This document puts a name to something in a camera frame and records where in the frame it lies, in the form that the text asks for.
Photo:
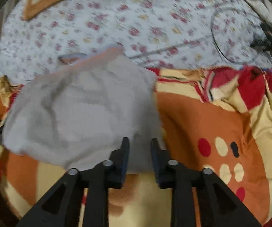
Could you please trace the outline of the beige jacket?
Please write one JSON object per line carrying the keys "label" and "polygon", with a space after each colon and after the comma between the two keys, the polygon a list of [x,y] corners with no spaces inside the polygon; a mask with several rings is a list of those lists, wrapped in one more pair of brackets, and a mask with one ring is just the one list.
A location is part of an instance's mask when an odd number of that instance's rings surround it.
{"label": "beige jacket", "polygon": [[128,138],[128,172],[152,171],[150,142],[162,138],[156,74],[119,46],[64,59],[67,65],[23,86],[5,120],[3,145],[64,169],[87,170]]}

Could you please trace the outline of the orange red yellow blanket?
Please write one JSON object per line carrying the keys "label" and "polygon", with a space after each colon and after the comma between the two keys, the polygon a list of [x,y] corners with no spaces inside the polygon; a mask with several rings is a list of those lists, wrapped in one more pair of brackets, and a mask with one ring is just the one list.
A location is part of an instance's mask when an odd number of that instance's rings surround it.
{"label": "orange red yellow blanket", "polygon": [[[171,157],[210,168],[262,226],[272,226],[272,70],[150,69]],[[21,85],[0,78],[0,126]],[[0,220],[16,226],[65,170],[9,152],[0,142]],[[171,190],[153,173],[127,175],[109,190],[109,226],[169,226]]]}

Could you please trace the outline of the floral white quilt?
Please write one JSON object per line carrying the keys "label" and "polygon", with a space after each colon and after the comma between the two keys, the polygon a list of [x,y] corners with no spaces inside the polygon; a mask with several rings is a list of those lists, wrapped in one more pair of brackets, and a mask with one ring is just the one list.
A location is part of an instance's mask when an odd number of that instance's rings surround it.
{"label": "floral white quilt", "polygon": [[25,21],[26,1],[0,38],[0,72],[17,84],[53,72],[61,55],[114,44],[148,68],[272,68],[271,56],[250,46],[263,31],[245,0],[64,0]]}

